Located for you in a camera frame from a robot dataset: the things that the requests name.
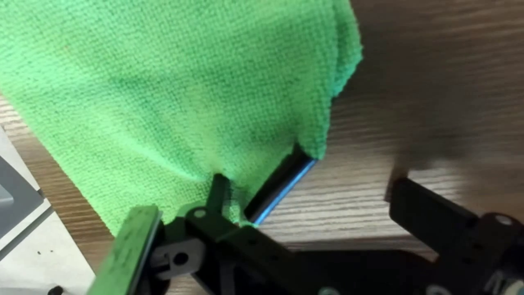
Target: black plastic part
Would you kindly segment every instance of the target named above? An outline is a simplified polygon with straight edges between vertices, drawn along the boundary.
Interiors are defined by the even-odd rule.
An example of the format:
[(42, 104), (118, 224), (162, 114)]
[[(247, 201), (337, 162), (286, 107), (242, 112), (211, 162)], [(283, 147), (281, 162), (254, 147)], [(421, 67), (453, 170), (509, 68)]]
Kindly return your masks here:
[(524, 276), (524, 234), (517, 237), (502, 258), (502, 268), (509, 278)]
[(313, 168), (311, 158), (299, 145), (281, 160), (276, 170), (267, 178), (257, 194), (249, 201), (244, 214), (254, 224), (260, 224), (290, 189)]
[(316, 295), (322, 286), (339, 293), (406, 295), (414, 289), (409, 281), (430, 265), (404, 250), (291, 252), (255, 227), (222, 222), (186, 216), (188, 232), (208, 237), (206, 258), (195, 278), (216, 295)]
[(389, 216), (440, 253), (478, 221), (471, 211), (409, 178), (399, 178), (391, 183)]
[(211, 191), (206, 203), (206, 214), (213, 221), (219, 221), (222, 217), (222, 207), (226, 199), (231, 199), (231, 181), (221, 173), (213, 176)]

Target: table surface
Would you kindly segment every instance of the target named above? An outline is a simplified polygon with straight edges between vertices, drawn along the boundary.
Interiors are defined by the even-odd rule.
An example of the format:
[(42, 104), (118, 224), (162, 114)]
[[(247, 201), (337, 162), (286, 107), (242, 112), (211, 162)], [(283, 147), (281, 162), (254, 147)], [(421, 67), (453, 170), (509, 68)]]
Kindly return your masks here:
[[(352, 3), (365, 60), (334, 99), (327, 157), (263, 230), (314, 247), (417, 247), (386, 214), (394, 160), (476, 212), (522, 219), (524, 1)], [(111, 240), (105, 225), (1, 98), (0, 124), (96, 268)]]

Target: cloth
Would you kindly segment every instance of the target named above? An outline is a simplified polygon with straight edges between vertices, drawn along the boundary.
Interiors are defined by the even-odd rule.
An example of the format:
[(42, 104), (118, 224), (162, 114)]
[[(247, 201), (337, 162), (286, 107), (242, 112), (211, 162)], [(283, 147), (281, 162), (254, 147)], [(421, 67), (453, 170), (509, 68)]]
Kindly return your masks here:
[(294, 142), (322, 157), (360, 60), (347, 0), (0, 0), (0, 88), (113, 234), (170, 221), (213, 173), (250, 196)]

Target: screw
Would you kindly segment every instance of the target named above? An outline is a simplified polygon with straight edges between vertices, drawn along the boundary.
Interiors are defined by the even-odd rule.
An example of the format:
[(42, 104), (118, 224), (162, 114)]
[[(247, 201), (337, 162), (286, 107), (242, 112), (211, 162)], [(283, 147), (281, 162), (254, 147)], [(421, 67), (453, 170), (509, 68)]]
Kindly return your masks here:
[(195, 217), (204, 217), (206, 216), (206, 209), (196, 209), (195, 211)]
[(452, 293), (442, 284), (427, 284), (425, 295), (452, 295)]
[(321, 289), (317, 291), (317, 295), (340, 295), (335, 288), (332, 286), (321, 286)]
[(502, 222), (504, 225), (511, 225), (512, 224), (511, 217), (504, 216), (504, 214), (494, 214), (494, 219)]

